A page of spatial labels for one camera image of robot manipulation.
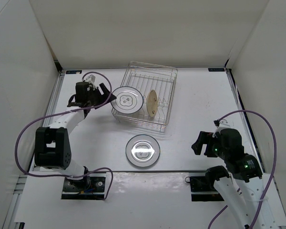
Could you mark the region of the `white plate green rim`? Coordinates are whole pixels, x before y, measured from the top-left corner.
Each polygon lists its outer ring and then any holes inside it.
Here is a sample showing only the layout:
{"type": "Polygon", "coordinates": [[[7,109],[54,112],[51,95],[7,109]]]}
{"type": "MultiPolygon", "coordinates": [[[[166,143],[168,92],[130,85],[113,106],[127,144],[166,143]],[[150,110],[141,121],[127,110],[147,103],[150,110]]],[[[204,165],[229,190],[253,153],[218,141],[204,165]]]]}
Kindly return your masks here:
{"type": "Polygon", "coordinates": [[[135,88],[122,86],[113,91],[116,99],[111,101],[114,110],[123,114],[138,112],[143,106],[143,95],[135,88]]]}
{"type": "Polygon", "coordinates": [[[158,141],[150,135],[136,135],[126,144],[125,154],[128,161],[136,167],[150,167],[155,164],[161,153],[158,141]]]}

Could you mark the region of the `beige wooden plate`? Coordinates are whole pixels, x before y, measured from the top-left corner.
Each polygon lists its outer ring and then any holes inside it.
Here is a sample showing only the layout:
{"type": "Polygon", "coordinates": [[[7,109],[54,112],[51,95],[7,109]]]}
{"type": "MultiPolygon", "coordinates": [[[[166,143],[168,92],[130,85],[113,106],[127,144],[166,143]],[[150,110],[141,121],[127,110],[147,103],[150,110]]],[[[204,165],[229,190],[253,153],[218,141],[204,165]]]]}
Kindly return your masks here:
{"type": "Polygon", "coordinates": [[[151,90],[147,96],[146,108],[150,117],[155,117],[158,108],[158,97],[155,90],[151,90]]]}

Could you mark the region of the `wire dish rack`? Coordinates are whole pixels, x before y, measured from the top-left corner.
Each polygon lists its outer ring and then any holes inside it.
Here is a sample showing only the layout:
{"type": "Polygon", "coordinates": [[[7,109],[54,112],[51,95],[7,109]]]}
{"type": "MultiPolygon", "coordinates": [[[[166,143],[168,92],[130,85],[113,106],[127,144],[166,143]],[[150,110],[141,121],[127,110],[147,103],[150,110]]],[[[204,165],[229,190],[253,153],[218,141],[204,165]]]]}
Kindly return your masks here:
{"type": "Polygon", "coordinates": [[[178,69],[131,61],[120,87],[113,91],[112,115],[148,130],[164,132],[169,124],[178,69]]]}

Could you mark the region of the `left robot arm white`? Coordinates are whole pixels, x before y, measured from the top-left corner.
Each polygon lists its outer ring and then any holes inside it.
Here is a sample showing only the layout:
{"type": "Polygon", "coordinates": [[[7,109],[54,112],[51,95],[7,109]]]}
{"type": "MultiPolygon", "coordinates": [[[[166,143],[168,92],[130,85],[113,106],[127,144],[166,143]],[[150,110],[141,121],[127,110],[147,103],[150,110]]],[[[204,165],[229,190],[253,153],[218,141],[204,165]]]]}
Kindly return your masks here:
{"type": "Polygon", "coordinates": [[[85,176],[87,168],[72,160],[69,134],[83,121],[91,109],[97,109],[115,100],[116,97],[101,83],[95,86],[91,80],[78,82],[67,104],[65,114],[47,127],[39,127],[35,134],[34,163],[52,169],[74,180],[80,191],[90,187],[90,179],[85,176]]]}

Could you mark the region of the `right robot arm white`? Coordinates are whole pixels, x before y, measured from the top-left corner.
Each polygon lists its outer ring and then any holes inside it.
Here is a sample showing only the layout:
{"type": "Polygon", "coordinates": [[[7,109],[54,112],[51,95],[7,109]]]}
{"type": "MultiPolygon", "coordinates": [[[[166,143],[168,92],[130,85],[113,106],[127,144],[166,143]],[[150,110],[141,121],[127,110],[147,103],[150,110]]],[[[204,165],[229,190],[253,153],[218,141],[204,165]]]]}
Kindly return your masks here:
{"type": "Polygon", "coordinates": [[[204,184],[217,191],[241,229],[276,229],[278,225],[264,194],[263,173],[258,160],[244,150],[238,130],[219,127],[214,133],[201,131],[192,144],[196,155],[218,157],[223,166],[207,169],[204,184]]]}

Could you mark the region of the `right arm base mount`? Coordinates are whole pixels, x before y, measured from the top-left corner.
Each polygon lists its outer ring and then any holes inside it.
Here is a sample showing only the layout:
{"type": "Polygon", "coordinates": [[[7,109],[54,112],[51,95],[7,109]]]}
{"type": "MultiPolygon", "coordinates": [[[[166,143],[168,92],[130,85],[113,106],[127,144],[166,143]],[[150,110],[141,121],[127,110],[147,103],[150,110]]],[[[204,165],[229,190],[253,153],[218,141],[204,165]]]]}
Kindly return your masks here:
{"type": "Polygon", "coordinates": [[[190,185],[192,202],[221,202],[224,200],[214,188],[210,187],[205,177],[186,177],[184,181],[190,185]]]}

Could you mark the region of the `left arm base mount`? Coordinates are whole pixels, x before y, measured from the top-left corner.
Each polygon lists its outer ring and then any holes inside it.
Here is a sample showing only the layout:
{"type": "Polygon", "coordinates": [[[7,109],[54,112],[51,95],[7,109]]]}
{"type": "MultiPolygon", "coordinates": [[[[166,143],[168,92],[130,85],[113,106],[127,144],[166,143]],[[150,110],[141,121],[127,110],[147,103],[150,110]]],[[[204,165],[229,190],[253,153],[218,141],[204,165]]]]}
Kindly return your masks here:
{"type": "Polygon", "coordinates": [[[64,179],[61,191],[63,200],[105,200],[105,174],[84,177],[81,180],[64,179]]]}

